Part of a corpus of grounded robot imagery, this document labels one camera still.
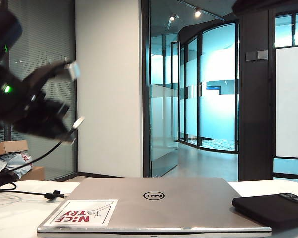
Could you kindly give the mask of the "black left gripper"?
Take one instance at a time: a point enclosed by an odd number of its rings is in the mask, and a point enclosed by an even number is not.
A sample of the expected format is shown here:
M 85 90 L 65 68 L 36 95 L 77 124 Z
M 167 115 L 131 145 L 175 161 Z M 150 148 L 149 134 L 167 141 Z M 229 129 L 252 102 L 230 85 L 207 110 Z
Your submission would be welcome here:
M 27 115 L 13 124 L 13 130 L 32 135 L 43 135 L 45 138 L 72 144 L 75 141 L 73 130 L 68 130 L 62 119 L 69 110 L 63 102 L 52 99 L 40 99 L 31 107 Z

